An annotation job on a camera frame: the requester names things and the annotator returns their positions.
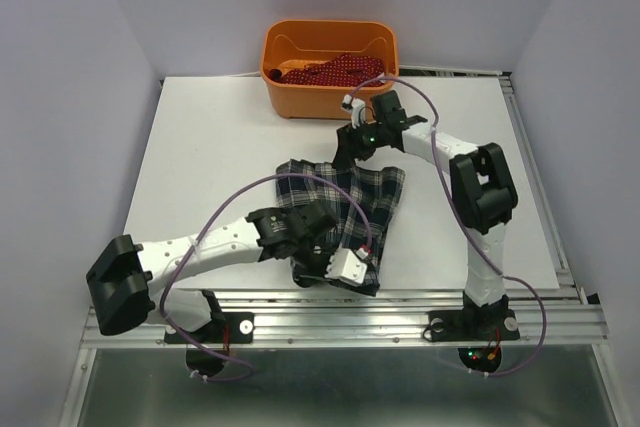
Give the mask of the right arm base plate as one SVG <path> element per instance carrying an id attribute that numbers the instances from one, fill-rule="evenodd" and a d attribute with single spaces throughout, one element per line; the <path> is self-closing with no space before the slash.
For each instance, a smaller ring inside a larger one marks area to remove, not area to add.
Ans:
<path id="1" fill-rule="evenodd" d="M 502 344 L 520 339 L 512 310 L 490 320 L 477 320 L 464 309 L 430 311 L 427 317 L 422 338 L 431 343 L 459 344 L 463 366 L 482 374 L 496 374 L 502 362 Z"/>

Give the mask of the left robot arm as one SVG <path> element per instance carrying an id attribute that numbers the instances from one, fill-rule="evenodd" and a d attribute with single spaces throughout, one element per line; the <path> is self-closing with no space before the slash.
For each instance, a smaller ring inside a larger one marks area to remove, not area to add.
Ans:
<path id="1" fill-rule="evenodd" d="M 256 210 L 198 237 L 145 243 L 115 237 L 86 275 L 99 331 L 116 336 L 144 323 L 165 324 L 201 343 L 219 342 L 232 326 L 215 294 L 176 283 L 271 259 L 292 259 L 314 276 L 333 278 L 343 272 L 347 252 L 322 239 L 336 224 L 329 206 L 314 201 Z"/>

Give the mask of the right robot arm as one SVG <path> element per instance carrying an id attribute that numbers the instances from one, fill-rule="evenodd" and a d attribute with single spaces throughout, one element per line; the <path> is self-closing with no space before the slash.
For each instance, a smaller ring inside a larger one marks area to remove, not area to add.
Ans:
<path id="1" fill-rule="evenodd" d="M 467 241 L 467 277 L 458 310 L 432 310 L 423 336 L 430 342 L 489 340 L 506 330 L 514 316 L 509 308 L 502 262 L 506 226 L 518 194 L 502 148 L 476 145 L 437 129 L 435 120 L 407 115 L 396 92 L 372 98 L 373 119 L 366 103 L 346 95 L 342 109 L 348 125 L 337 131 L 332 165 L 349 168 L 383 147 L 397 149 L 433 165 L 454 219 Z"/>

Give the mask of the navy plaid pleated skirt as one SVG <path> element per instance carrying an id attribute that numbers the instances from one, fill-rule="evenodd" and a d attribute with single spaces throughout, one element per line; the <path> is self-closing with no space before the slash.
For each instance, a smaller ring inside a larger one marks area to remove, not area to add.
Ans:
<path id="1" fill-rule="evenodd" d="M 328 162 L 313 163 L 291 159 L 276 168 L 278 174 L 294 173 L 294 178 L 276 181 L 276 201 L 281 208 L 299 208 L 321 201 L 334 212 L 337 225 L 318 240 L 339 241 L 340 247 L 357 250 L 366 244 L 364 223 L 347 198 L 324 183 L 311 180 L 311 175 L 323 178 L 344 190 L 364 211 L 372 231 L 371 254 L 365 280 L 360 286 L 350 286 L 337 280 L 328 284 L 374 297 L 379 288 L 379 273 L 387 233 L 400 203 L 405 172 L 397 167 L 367 170 L 355 167 L 336 170 Z"/>

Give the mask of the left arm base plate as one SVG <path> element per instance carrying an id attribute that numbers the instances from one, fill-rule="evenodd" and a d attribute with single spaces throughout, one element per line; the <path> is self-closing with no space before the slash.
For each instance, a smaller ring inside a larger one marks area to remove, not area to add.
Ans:
<path id="1" fill-rule="evenodd" d="M 253 342 L 255 315 L 252 312 L 227 312 L 223 320 L 213 320 L 189 336 L 197 342 L 216 350 L 217 356 L 202 351 L 189 343 L 171 326 L 167 326 L 163 341 L 167 345 L 186 347 L 185 363 L 192 378 L 205 383 L 236 382 L 251 377 L 255 368 L 232 354 L 233 346 Z"/>

